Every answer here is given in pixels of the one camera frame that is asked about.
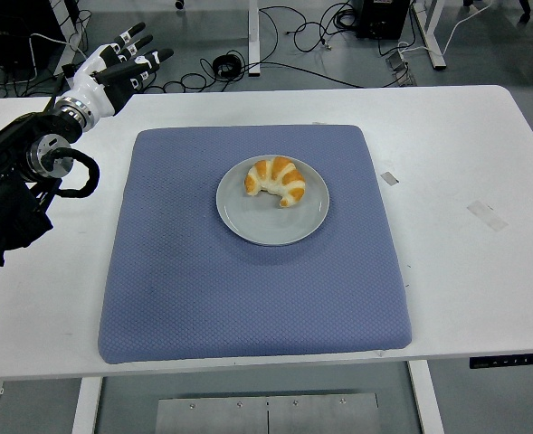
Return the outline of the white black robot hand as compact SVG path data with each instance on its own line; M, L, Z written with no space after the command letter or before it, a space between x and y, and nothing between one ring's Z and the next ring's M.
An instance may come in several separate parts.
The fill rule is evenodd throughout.
M170 48L149 50L153 36L139 36L145 28L140 22L102 44L74 73L71 89L57 99L55 107L77 118L85 130L117 115L162 62L174 55Z

